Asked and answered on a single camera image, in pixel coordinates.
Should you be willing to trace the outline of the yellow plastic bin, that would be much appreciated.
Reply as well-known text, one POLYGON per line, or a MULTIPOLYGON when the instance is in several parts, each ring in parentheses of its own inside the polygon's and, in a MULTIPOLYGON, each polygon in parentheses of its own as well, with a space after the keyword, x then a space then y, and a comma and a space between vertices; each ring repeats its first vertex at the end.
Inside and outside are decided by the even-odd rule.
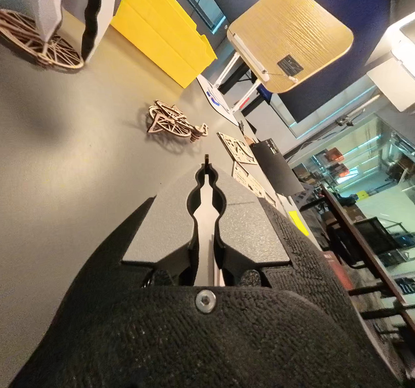
POLYGON ((111 25, 184 89, 217 59, 176 0, 121 0, 111 25))

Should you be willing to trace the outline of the wooden bicycle frame model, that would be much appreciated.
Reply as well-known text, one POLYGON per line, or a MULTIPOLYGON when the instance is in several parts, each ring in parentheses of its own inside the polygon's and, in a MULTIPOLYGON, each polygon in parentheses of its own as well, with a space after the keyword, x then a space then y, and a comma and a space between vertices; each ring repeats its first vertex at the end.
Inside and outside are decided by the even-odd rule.
POLYGON ((190 124, 187 116, 175 105, 155 100, 148 109, 148 115, 152 121, 147 129, 149 134, 165 132, 178 138, 186 138, 191 143, 208 136, 209 127, 206 123, 198 126, 190 124))

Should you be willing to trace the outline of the black office chair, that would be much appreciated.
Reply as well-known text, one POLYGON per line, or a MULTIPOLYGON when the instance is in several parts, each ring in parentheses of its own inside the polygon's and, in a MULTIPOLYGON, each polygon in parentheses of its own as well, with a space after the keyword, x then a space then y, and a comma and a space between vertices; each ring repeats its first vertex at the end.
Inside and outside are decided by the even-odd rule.
MULTIPOLYGON (((371 250, 379 257, 386 267, 397 266, 407 261, 403 255, 403 247, 380 223, 373 217, 354 223, 354 226, 363 236, 371 250)), ((329 249, 339 261, 345 262, 354 269, 363 268, 363 258, 355 242, 338 223, 327 226, 327 242, 329 249)))

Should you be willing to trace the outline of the white sheet with coloured marks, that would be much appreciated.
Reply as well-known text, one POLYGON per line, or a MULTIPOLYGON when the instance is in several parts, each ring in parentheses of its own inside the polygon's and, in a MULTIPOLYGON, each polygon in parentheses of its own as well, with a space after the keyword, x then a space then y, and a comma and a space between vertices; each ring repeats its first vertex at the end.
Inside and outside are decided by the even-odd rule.
POLYGON ((252 94, 252 90, 248 90, 238 102, 232 106, 229 106, 218 89, 215 88, 215 86, 213 86, 202 74, 199 74, 196 79, 211 107, 226 120, 235 126, 239 126, 235 113, 248 101, 250 95, 252 94))

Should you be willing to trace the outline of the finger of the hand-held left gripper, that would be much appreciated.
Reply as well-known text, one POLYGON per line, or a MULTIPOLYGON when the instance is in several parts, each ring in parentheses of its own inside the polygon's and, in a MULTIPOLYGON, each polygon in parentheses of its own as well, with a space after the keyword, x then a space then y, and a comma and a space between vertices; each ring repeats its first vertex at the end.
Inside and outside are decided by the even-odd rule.
POLYGON ((85 30, 82 36, 81 57, 85 63, 91 60, 106 33, 122 0, 88 0, 84 12, 85 30))
POLYGON ((35 24, 42 42, 49 42, 62 17, 62 0, 35 0, 35 24))

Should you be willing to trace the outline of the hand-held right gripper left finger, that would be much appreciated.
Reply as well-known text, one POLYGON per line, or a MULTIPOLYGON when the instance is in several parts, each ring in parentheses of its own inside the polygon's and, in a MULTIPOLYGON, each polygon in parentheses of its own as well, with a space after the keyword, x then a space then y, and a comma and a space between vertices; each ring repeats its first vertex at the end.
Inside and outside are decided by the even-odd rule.
POLYGON ((167 271, 178 285, 194 285, 199 265, 195 212, 204 183, 205 165, 199 164, 161 189, 122 262, 167 271))

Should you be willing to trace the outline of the wooden spoked wheel model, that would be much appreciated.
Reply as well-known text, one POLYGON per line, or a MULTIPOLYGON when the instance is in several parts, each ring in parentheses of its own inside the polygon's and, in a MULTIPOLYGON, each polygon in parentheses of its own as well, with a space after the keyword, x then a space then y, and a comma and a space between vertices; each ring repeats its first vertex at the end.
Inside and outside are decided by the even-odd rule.
POLYGON ((78 51, 59 33, 44 42, 31 17, 12 11, 0 11, 1 38, 10 43, 28 60, 45 69, 75 73, 84 67, 78 51))

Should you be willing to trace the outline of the black flat panel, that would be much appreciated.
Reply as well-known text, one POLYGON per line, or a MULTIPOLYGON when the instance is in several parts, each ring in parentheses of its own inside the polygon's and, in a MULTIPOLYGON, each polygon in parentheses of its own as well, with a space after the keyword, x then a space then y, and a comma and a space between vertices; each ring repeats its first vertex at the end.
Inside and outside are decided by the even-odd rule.
POLYGON ((271 138, 253 143, 250 149, 275 193, 291 197, 305 191, 271 138))

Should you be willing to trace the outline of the yellow sticky note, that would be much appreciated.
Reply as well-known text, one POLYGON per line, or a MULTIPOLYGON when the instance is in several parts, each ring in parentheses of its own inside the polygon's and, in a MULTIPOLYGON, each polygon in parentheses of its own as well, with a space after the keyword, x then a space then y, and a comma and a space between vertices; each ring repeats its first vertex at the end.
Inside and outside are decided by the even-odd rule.
POLYGON ((301 231, 305 236, 309 236, 310 233, 307 229, 307 226, 303 224, 298 212, 296 210, 292 210, 289 211, 288 214, 298 230, 301 231))

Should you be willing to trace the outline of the laser-cut wooden parts sheet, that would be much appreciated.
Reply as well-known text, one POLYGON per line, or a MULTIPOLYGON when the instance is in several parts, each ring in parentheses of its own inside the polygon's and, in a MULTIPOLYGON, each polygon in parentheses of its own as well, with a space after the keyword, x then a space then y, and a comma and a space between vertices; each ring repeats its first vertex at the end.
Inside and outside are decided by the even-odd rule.
POLYGON ((236 139, 232 136, 228 136, 221 132, 217 132, 217 136, 235 162, 249 165, 258 165, 256 158, 244 141, 236 139))
POLYGON ((232 177, 249 189, 258 198, 265 199, 267 203, 277 208, 275 199, 262 187, 262 185, 250 174, 250 172, 241 166, 240 163, 234 161, 232 167, 232 177))

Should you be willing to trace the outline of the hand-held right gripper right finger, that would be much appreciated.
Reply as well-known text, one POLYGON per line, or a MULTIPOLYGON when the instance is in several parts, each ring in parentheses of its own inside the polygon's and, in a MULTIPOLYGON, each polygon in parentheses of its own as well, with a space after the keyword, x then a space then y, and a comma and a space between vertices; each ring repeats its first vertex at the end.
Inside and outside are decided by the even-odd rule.
POLYGON ((286 242, 271 214, 280 212, 221 168, 209 165, 215 221, 214 256, 225 285, 237 285, 246 271, 291 264, 286 242))

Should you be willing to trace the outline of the wooden-top desk with white frame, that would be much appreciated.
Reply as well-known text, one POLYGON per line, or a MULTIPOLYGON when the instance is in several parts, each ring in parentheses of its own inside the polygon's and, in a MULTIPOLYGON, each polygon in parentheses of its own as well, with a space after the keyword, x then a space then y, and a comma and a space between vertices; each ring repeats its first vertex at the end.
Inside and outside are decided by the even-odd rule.
POLYGON ((235 54, 212 89, 240 58, 256 76, 235 105, 224 104, 233 115, 260 85, 272 94, 296 88, 345 55, 354 35, 314 0, 259 0, 230 24, 227 39, 235 54))

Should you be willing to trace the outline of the white box-shaped appliance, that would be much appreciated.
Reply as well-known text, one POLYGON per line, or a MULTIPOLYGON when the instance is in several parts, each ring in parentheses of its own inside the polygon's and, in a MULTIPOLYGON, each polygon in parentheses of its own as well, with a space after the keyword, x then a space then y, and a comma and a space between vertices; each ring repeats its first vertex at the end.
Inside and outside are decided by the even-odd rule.
POLYGON ((415 13, 390 25, 371 53, 367 76, 401 113, 414 115, 415 13))

